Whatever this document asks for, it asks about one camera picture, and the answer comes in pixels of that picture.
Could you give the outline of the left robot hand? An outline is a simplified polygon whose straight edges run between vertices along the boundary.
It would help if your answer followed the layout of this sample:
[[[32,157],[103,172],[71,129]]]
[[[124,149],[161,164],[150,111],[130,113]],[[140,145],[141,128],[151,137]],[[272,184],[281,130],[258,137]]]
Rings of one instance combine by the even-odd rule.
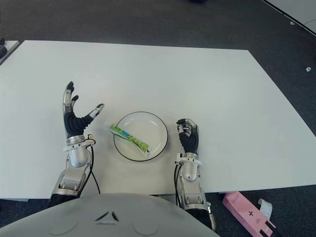
[[[74,104],[79,96],[72,97],[74,89],[74,83],[70,81],[63,95],[63,120],[67,139],[83,135],[84,130],[101,113],[105,106],[104,104],[99,104],[86,116],[77,117],[74,113]]]

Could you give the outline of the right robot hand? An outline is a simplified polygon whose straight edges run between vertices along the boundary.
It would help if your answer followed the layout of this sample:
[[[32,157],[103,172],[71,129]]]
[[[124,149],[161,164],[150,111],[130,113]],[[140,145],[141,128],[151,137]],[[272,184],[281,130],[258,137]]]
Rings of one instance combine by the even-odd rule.
[[[180,143],[185,153],[198,154],[198,125],[190,118],[182,118],[176,122]]]

